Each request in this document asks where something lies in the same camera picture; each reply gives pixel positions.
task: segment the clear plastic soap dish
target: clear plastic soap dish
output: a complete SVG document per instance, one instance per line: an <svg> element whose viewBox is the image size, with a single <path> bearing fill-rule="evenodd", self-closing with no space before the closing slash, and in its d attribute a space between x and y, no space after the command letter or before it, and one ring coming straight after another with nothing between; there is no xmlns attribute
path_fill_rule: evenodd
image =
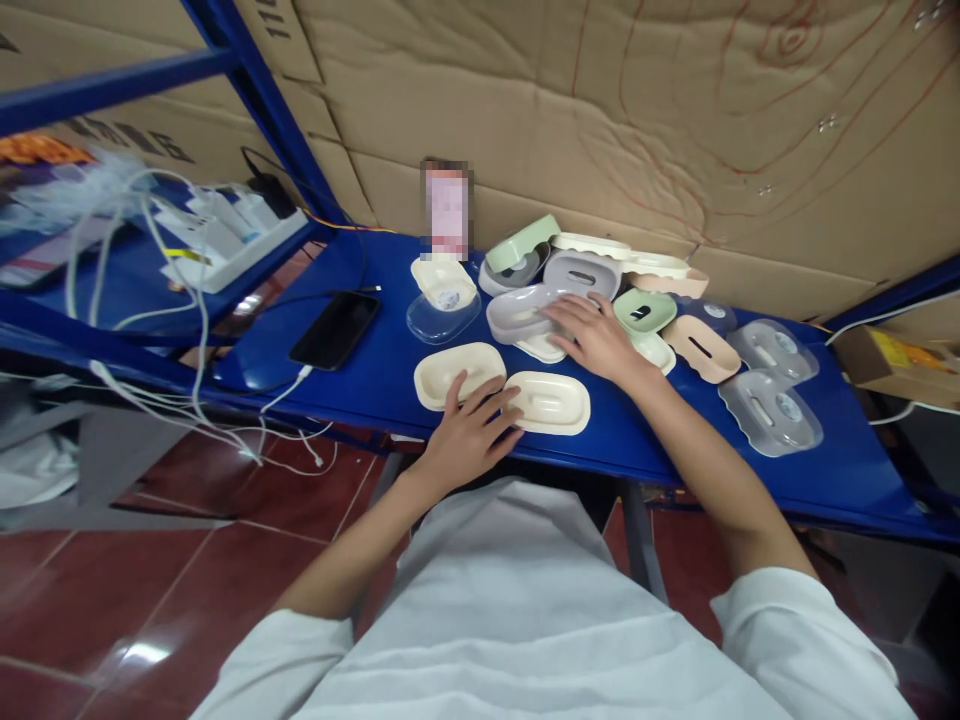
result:
<svg viewBox="0 0 960 720"><path fill-rule="evenodd" d="M813 411L784 377L773 370L750 370L718 388L727 410L761 455L781 457L823 442Z"/></svg>

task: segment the beige soap dish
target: beige soap dish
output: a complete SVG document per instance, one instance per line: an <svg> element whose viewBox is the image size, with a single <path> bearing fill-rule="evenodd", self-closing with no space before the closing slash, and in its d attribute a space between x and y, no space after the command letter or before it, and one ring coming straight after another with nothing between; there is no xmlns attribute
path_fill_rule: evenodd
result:
<svg viewBox="0 0 960 720"><path fill-rule="evenodd" d="M517 427L547 435L577 435L590 421L590 393L566 375L525 371L512 375L504 388L519 387L507 408L520 408Z"/></svg>
<svg viewBox="0 0 960 720"><path fill-rule="evenodd" d="M721 383L740 369L737 351L693 315L681 315L667 325L663 339L708 383Z"/></svg>
<svg viewBox="0 0 960 720"><path fill-rule="evenodd" d="M427 410L442 412L446 404L447 391L461 370L467 371L467 379L460 388L460 402L487 380L498 375L506 377L507 368L503 358L493 345L470 343L458 345L428 355L413 371L413 384L417 389L417 399Z"/></svg>

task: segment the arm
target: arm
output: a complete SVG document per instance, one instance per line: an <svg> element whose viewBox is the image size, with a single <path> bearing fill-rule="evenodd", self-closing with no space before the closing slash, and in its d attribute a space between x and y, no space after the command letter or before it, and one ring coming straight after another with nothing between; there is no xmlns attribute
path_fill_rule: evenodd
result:
<svg viewBox="0 0 960 720"><path fill-rule="evenodd" d="M730 444L631 345L610 302L566 295L545 310L575 342L554 337L587 370L620 387L636 403L720 531L734 577L762 567L817 574L756 473Z"/></svg>
<svg viewBox="0 0 960 720"><path fill-rule="evenodd" d="M343 535L338 537L280 596L273 610L288 609L328 620L349 617L390 551L413 524L452 490L465 485L506 457L523 435L514 430L496 443L522 415L511 410L493 416L518 392L497 392L505 378L481 385L458 407L466 380L461 372L447 393L440 426L417 462Z"/></svg>

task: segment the white cloth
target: white cloth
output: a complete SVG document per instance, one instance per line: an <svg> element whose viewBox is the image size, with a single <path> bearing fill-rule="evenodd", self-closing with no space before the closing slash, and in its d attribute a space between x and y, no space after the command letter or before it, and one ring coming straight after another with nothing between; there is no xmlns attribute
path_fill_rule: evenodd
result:
<svg viewBox="0 0 960 720"><path fill-rule="evenodd" d="M914 717L812 578L737 580L713 601L721 652L616 570L575 494L514 480L431 511L355 646L350 621L273 613L193 717Z"/></svg>

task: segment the wire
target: wire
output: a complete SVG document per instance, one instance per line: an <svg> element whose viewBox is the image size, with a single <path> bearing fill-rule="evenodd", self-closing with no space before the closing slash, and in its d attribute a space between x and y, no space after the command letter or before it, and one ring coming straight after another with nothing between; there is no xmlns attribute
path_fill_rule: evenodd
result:
<svg viewBox="0 0 960 720"><path fill-rule="evenodd" d="M932 297L932 298L927 298L926 300L921 300L920 302L915 302L915 303L913 303L912 305L905 305L905 306L902 307L902 308L897 308L896 310L891 310L890 312L883 313L882 315L875 315L875 316L873 316L872 318L867 318L867 319L865 319L865 320L857 320L857 322L855 322L855 323L850 323L850 324L847 325L846 327L842 327L842 328L840 328L839 330L837 330L833 335L831 335L830 337L827 338L827 341L824 343L824 345L830 345L834 340L836 340L838 337L840 337L841 335L843 335L843 333L845 333L847 330L850 330L850 329L852 329L852 328L858 327L858 326L860 326L860 325L865 325L866 323L876 322L877 320L885 320L885 319L887 319L888 317L893 317L894 315L899 315L900 313L905 313L905 312L907 312L908 310L914 310L914 309L916 309L916 308L918 308L918 307L923 307L924 305L929 305L930 303L935 303L935 302L937 302L938 300L943 300L944 298L948 298L948 297L951 297L951 296L953 296L953 295L957 295L958 293L960 293L960 289L951 290L950 292L944 293L943 295L937 295L937 296Z"/></svg>
<svg viewBox="0 0 960 720"><path fill-rule="evenodd" d="M942 408L937 405L929 405L927 403L917 402L916 400L911 400L907 403L907 406L898 412L896 415L893 415L888 418L883 418L882 420L871 420L871 425L886 425L887 423L897 422L898 420L903 420L907 415L913 412L914 408L926 408L927 410L935 410L936 412L947 413L948 415L960 415L960 410L954 410L952 408Z"/></svg>

